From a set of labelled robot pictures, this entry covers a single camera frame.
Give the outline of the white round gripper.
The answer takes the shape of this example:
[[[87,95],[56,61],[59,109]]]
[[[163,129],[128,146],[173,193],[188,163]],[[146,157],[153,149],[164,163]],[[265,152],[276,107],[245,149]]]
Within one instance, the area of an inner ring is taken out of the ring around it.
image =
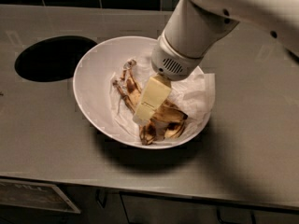
[[[201,58],[192,59],[179,54],[162,33],[151,53],[152,68],[160,75],[150,77],[146,83],[136,106],[133,121],[138,125],[145,125],[169,96],[172,90],[171,81],[186,79],[201,61]]]

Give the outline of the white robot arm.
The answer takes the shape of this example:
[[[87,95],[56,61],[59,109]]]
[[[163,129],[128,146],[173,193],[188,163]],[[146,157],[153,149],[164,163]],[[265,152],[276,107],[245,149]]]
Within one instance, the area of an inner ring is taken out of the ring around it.
[[[133,121],[146,124],[170,94],[170,83],[187,78],[239,22],[261,28],[299,53],[299,0],[179,0],[151,53],[156,75],[146,83]]]

